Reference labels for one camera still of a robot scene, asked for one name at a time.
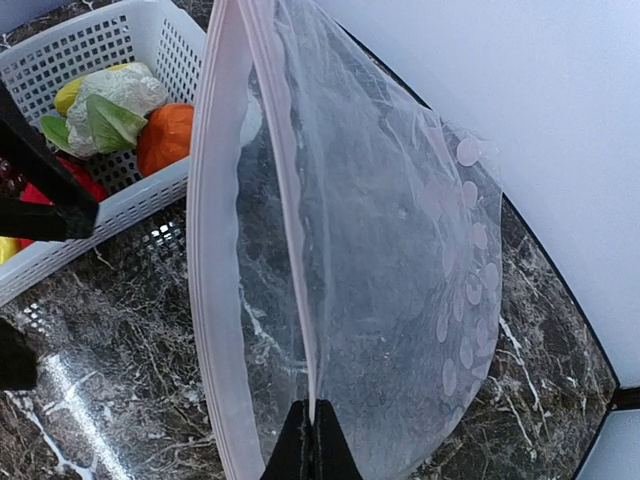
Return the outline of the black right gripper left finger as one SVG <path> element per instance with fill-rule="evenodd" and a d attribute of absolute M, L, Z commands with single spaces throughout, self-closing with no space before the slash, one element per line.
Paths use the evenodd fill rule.
<path fill-rule="evenodd" d="M 311 430 L 309 402 L 295 401 L 289 409 L 277 443 L 260 479 L 308 479 L 312 451 Z"/>

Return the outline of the white green toy cauliflower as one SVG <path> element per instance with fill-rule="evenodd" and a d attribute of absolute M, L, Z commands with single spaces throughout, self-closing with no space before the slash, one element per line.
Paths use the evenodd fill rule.
<path fill-rule="evenodd" d="M 146 116 L 163 106 L 168 91 L 143 63 L 115 72 L 88 74 L 62 117 L 44 116 L 46 140 L 77 158 L 132 150 Z"/>

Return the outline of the clear pink-dotted zip bag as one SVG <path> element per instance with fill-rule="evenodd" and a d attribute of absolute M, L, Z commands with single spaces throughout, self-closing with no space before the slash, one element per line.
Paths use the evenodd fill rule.
<path fill-rule="evenodd" d="M 328 400 L 363 479 L 451 435 L 498 339 L 492 149 L 417 102 L 313 1 L 217 1 L 187 193 L 190 304 L 218 453 L 260 479 Z"/>

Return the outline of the red toy bell pepper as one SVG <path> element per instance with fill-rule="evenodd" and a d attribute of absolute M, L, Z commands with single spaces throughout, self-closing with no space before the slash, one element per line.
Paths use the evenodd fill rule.
<path fill-rule="evenodd" d="M 64 182 L 62 202 L 51 200 L 36 185 L 27 184 L 20 196 L 28 213 L 27 226 L 18 236 L 21 249 L 38 241 L 85 240 L 95 232 L 100 203 L 108 197 L 106 189 L 78 163 L 61 156 L 56 160 L 73 180 Z"/>

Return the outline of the dark red toy grapes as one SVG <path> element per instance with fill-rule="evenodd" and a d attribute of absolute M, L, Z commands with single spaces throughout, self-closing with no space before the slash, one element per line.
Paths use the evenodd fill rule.
<path fill-rule="evenodd" d="M 17 198 L 26 186 L 24 176 L 7 160 L 0 161 L 0 190 L 3 197 Z"/>

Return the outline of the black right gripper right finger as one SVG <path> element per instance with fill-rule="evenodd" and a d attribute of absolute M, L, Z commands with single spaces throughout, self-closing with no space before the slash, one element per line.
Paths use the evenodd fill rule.
<path fill-rule="evenodd" d="M 311 478 L 362 480 L 332 404 L 317 400 L 311 427 Z"/>

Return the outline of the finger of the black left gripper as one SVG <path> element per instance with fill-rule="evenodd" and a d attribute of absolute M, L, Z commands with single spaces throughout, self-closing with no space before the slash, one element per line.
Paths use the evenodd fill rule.
<path fill-rule="evenodd" d="M 67 224 L 51 205 L 1 198 L 1 235 L 36 241 L 62 241 L 68 238 Z"/>
<path fill-rule="evenodd" d="M 64 182 L 73 180 L 27 123 L 5 86 L 1 87 L 1 158 L 51 200 L 62 202 Z"/>

